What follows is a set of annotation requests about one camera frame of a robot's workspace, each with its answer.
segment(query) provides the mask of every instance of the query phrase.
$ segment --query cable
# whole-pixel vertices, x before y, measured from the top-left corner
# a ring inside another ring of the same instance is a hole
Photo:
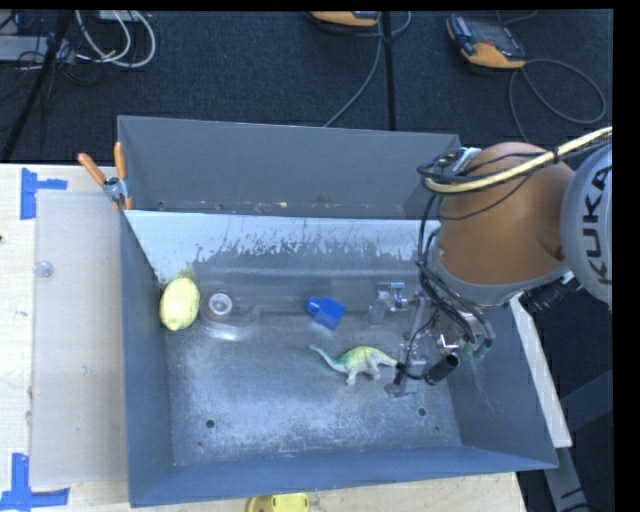
[[[516,165],[510,169],[492,173],[490,176],[478,176],[477,179],[469,180],[466,183],[438,183],[433,178],[425,178],[425,185],[441,194],[455,194],[459,192],[469,192],[472,190],[479,190],[485,187],[499,185],[505,181],[520,177],[532,170],[543,167],[549,164],[553,164],[560,160],[561,157],[566,157],[569,154],[575,153],[585,147],[599,145],[603,142],[608,142],[613,137],[613,128],[611,126],[602,128],[594,132],[578,137],[572,141],[566,142],[557,149],[547,151],[535,158],[532,158],[528,162],[524,162],[520,165]]]
[[[42,64],[42,69],[38,73],[36,82],[31,89],[29,97],[27,98],[27,101],[22,111],[20,112],[20,116],[18,117],[13,130],[9,134],[7,142],[4,144],[0,162],[9,162],[11,159],[11,155],[13,154],[16,143],[20,139],[20,135],[22,134],[22,130],[24,129],[29,114],[31,113],[31,109],[33,108],[33,105],[35,104],[35,101],[40,94],[40,89],[42,88],[44,79],[49,71],[49,68],[54,64],[56,55],[71,23],[72,17],[73,11],[70,10],[60,11],[60,14],[58,15],[55,34],[47,41],[47,53],[44,63]]]
[[[369,71],[369,74],[367,75],[367,78],[365,79],[364,83],[362,84],[362,86],[360,86],[360,89],[358,89],[358,92],[356,92],[353,95],[353,97],[347,103],[345,103],[345,105],[340,110],[338,110],[338,112],[331,119],[329,119],[325,124],[322,125],[323,128],[327,128],[327,127],[331,126],[342,114],[344,114],[347,111],[347,109],[351,105],[353,105],[353,103],[364,92],[364,90],[367,88],[367,86],[371,82],[371,79],[373,78],[373,75],[374,75],[376,69],[378,68],[378,62],[380,61],[380,53],[381,52],[382,52],[382,39],[380,38],[380,39],[378,39],[378,42],[377,42],[377,45],[376,45],[376,56],[373,59],[373,65],[371,66],[371,71]]]
[[[142,23],[142,25],[145,28],[145,32],[149,35],[149,41],[151,44],[151,49],[149,50],[149,55],[147,55],[147,57],[145,57],[143,60],[138,61],[138,62],[133,62],[133,60],[131,62],[122,62],[122,59],[124,59],[124,57],[129,53],[131,46],[132,46],[132,40],[131,40],[131,33],[129,32],[129,29],[126,27],[124,21],[122,20],[122,18],[120,17],[120,15],[117,13],[117,11],[113,11],[113,15],[116,18],[116,21],[119,23],[119,25],[121,26],[125,38],[126,38],[126,44],[125,44],[125,48],[124,50],[122,50],[120,53],[113,55],[113,53],[115,52],[115,50],[112,50],[109,53],[104,53],[99,47],[98,45],[96,45],[96,43],[94,42],[93,38],[89,35],[89,32],[84,24],[84,21],[82,20],[82,16],[80,15],[80,11],[76,10],[75,11],[75,17],[76,17],[76,21],[78,22],[78,25],[80,27],[80,30],[82,32],[82,35],[84,36],[85,40],[87,41],[87,43],[89,43],[89,46],[91,46],[91,48],[100,56],[99,59],[93,59],[87,55],[82,55],[80,53],[76,53],[76,56],[80,59],[83,60],[88,60],[90,62],[95,62],[98,64],[104,64],[104,63],[109,63],[109,64],[113,64],[114,66],[119,66],[119,67],[123,67],[123,68],[129,68],[129,69],[133,69],[133,68],[140,68],[142,66],[147,65],[149,62],[151,62],[151,60],[153,59],[153,57],[156,54],[156,48],[157,48],[157,43],[156,43],[156,36],[155,33],[153,31],[153,28],[151,27],[151,25],[149,24],[149,22],[145,19],[145,17],[139,12],[139,11],[128,11],[129,15],[131,16],[131,19],[137,18],[140,23]]]
[[[5,19],[3,19],[0,22],[0,30],[2,30],[4,27],[6,27],[10,22],[13,21],[13,18],[15,17],[14,14],[10,14],[9,16],[7,16]]]
[[[125,35],[125,38],[127,40],[124,50],[122,52],[120,52],[119,54],[116,54],[116,55],[113,55],[113,52],[115,50],[112,50],[108,54],[104,53],[98,47],[98,45],[93,41],[93,38],[89,35],[89,32],[87,31],[87,28],[84,25],[84,21],[82,21],[82,16],[80,15],[80,10],[77,9],[75,11],[75,16],[76,16],[76,21],[78,22],[78,26],[80,27],[80,30],[82,31],[82,35],[84,36],[84,38],[87,41],[87,43],[89,43],[89,46],[91,46],[91,48],[93,48],[93,50],[100,56],[100,59],[96,60],[96,59],[93,59],[92,57],[87,57],[86,55],[82,55],[80,53],[77,53],[76,57],[78,57],[79,59],[83,59],[83,60],[89,60],[91,62],[107,63],[107,62],[114,62],[114,61],[116,61],[118,59],[121,59],[122,57],[124,57],[129,52],[129,48],[131,48],[131,34],[129,33],[129,29],[124,24],[124,21],[122,21],[122,18],[120,17],[120,15],[116,11],[113,11],[113,15],[116,18],[116,20],[118,21],[118,23],[120,24],[120,26],[122,27],[122,30],[123,30],[124,35]]]
[[[407,19],[405,20],[405,22],[402,24],[401,27],[391,32],[390,34],[391,37],[389,39],[385,38],[384,33],[382,31],[382,27],[380,25],[380,13],[378,13],[378,15],[376,16],[375,32],[371,30],[371,27],[366,27],[364,29],[355,29],[355,28],[343,28],[340,26],[334,26],[330,23],[317,20],[306,11],[301,11],[301,13],[307,20],[313,23],[314,26],[318,27],[320,30],[323,30],[325,32],[338,34],[342,36],[375,37],[378,39],[378,42],[376,45],[376,55],[374,57],[373,64],[371,66],[371,70],[369,71],[369,74],[367,75],[364,83],[360,86],[360,89],[358,89],[358,91],[351,97],[351,99],[331,119],[329,119],[326,123],[322,125],[323,128],[327,128],[331,126],[340,116],[342,116],[342,114],[344,114],[349,109],[349,107],[353,105],[353,103],[362,95],[365,89],[369,86],[369,83],[371,82],[373,75],[375,74],[376,69],[378,68],[378,63],[380,61],[380,54],[382,53],[383,42],[386,42],[387,44],[391,44],[397,36],[399,36],[402,32],[404,32],[411,24],[412,13],[411,11],[407,11]]]
[[[566,114],[563,114],[562,112],[560,112],[559,110],[557,110],[556,108],[554,108],[547,100],[544,99],[544,97],[540,94],[540,92],[538,91],[538,89],[536,89],[536,87],[533,85],[533,82],[531,81],[531,78],[529,77],[529,75],[527,74],[527,72],[525,71],[525,67],[530,66],[531,64],[536,64],[536,63],[540,63],[540,62],[546,62],[549,64],[556,64],[558,66],[562,66],[564,68],[567,68],[571,71],[574,71],[575,73],[577,73],[578,75],[580,75],[582,78],[584,78],[592,87],[593,89],[596,91],[596,94],[598,95],[598,98],[600,100],[600,103],[602,105],[602,109],[600,111],[600,113],[595,116],[592,119],[578,119],[575,117],[571,117],[568,116]],[[520,132],[520,135],[522,136],[523,140],[527,141],[527,137],[524,134],[524,131],[522,129],[522,125],[520,124],[520,121],[518,120],[518,116],[516,115],[516,110],[515,110],[515,106],[513,104],[513,84],[515,83],[515,78],[516,76],[518,76],[518,73],[522,74],[522,76],[525,78],[525,80],[527,81],[527,83],[529,84],[529,86],[531,87],[531,90],[533,91],[533,93],[535,94],[535,96],[542,102],[542,104],[547,107],[549,110],[551,110],[551,112],[553,112],[554,114],[556,114],[557,116],[561,117],[562,119],[565,119],[567,121],[571,121],[573,123],[576,124],[593,124],[597,121],[600,121],[600,119],[602,119],[604,117],[604,115],[607,113],[607,102],[604,98],[604,94],[602,93],[602,91],[598,88],[598,86],[595,84],[595,82],[589,78],[586,74],[584,74],[582,71],[580,71],[579,69],[566,64],[564,62],[558,61],[558,60],[554,60],[554,59],[533,59],[530,61],[527,61],[525,63],[525,65],[514,71],[513,74],[511,75],[511,78],[509,80],[509,107],[511,109],[511,114],[513,115],[513,120],[515,121],[517,127],[518,127],[518,131]]]
[[[511,25],[513,23],[518,23],[520,21],[528,20],[529,18],[533,18],[536,14],[538,14],[538,9],[536,9],[532,13],[527,14],[525,16],[520,16],[519,18],[511,18],[510,20],[502,21],[502,18],[500,17],[500,11],[496,11],[496,18],[498,18],[498,22],[503,27],[506,27],[507,25]]]

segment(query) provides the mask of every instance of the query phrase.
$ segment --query wooden table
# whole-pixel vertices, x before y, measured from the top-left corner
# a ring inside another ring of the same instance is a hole
[[[0,490],[11,483],[11,454],[30,452],[30,384],[34,316],[34,249],[37,217],[20,220],[22,165],[0,165]],[[100,192],[80,166],[28,165],[40,180],[67,180],[67,193]],[[115,171],[104,169],[109,176]],[[516,315],[525,353],[534,368],[543,409],[556,447],[571,445],[558,397],[535,328]],[[73,511],[129,510],[126,482],[74,483],[66,507]],[[45,489],[34,488],[34,491]],[[526,511],[515,473],[309,492],[311,511]],[[157,507],[160,511],[244,511],[248,500]]]

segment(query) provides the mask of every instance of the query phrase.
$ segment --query yellow object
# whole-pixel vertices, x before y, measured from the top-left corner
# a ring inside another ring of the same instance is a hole
[[[247,512],[307,512],[309,498],[303,492],[257,496],[249,500]]]
[[[311,16],[322,21],[351,25],[354,27],[373,27],[378,23],[377,16],[358,17],[352,11],[309,11]]]
[[[160,299],[160,321],[170,331],[186,329],[198,316],[200,291],[188,277],[171,281]]]

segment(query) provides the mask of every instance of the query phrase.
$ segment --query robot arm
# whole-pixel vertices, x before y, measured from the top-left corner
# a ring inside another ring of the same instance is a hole
[[[480,308],[572,275],[611,307],[611,129],[592,137],[570,143],[573,154],[597,146],[575,172],[562,147],[516,142],[419,169],[439,200],[440,232],[425,248],[433,274]]]
[[[482,359],[495,337],[483,312],[518,294],[530,312],[579,287],[612,307],[611,133],[554,151],[518,142],[459,148],[418,168],[433,192],[418,241],[420,283],[432,310],[450,320],[439,323],[443,358],[424,375],[428,384],[455,369],[458,355]],[[562,161],[585,151],[593,152],[575,172]],[[425,241],[434,216],[440,227]],[[421,378],[410,352],[390,387],[395,396],[406,392],[405,377]]]

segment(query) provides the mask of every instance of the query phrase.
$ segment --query white cable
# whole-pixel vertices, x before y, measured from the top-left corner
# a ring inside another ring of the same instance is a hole
[[[128,64],[126,62],[113,61],[111,64],[114,64],[116,66],[120,66],[123,68],[140,68],[145,64],[148,64],[149,62],[151,62],[151,59],[153,59],[154,55],[156,54],[156,36],[153,33],[153,29],[151,28],[151,25],[149,25],[149,22],[146,19],[144,19],[144,16],[140,14],[139,11],[131,11],[131,14],[132,16],[133,15],[137,16],[140,22],[144,25],[144,28],[147,30],[147,33],[149,34],[149,40],[151,41],[151,50],[149,51],[149,55],[145,59],[139,62]]]
[[[607,128],[602,128],[600,130],[596,130],[594,132],[583,135],[582,137],[578,137],[575,140],[565,142],[561,146],[559,146],[554,151],[547,151],[531,160],[526,161],[520,165],[516,165],[515,167],[511,167],[509,169],[505,169],[502,172],[497,174],[487,176],[486,178],[480,178],[474,181],[466,182],[466,183],[455,183],[455,184],[445,184],[438,183],[434,181],[432,178],[425,178],[425,185],[433,190],[434,192],[438,192],[441,194],[453,194],[457,192],[470,192],[472,190],[477,190],[479,188],[496,185],[501,181],[505,181],[511,178],[514,178],[518,175],[525,174],[532,169],[535,169],[538,166],[543,166],[548,164],[549,162],[553,162],[557,158],[567,155],[572,151],[580,149],[582,147],[587,146],[598,139],[601,140],[610,140],[613,136],[613,127],[609,126]]]
[[[100,59],[97,59],[97,60],[92,59],[91,57],[87,57],[86,55],[76,54],[78,58],[90,60],[92,62],[96,62],[100,64],[107,63],[107,62],[115,63],[119,59],[123,58],[127,53],[129,53],[129,50],[131,49],[131,34],[129,33],[129,29],[127,29],[127,26],[124,24],[124,21],[122,21],[122,18],[120,18],[120,16],[116,11],[113,11],[113,15],[118,21],[118,23],[120,24],[120,26],[122,27],[122,30],[124,31],[125,37],[127,38],[127,44],[125,45],[125,48],[122,52],[120,52],[117,55],[110,56],[110,54],[104,53],[98,47],[98,45],[93,41],[93,39],[89,35],[89,32],[84,26],[84,22],[82,21],[82,16],[80,16],[80,10],[76,10],[76,20],[78,21],[78,25],[80,25],[80,31],[82,32],[82,35],[86,39],[87,43],[89,43],[89,46],[91,46],[91,48],[93,48],[93,50],[98,55],[100,55]]]

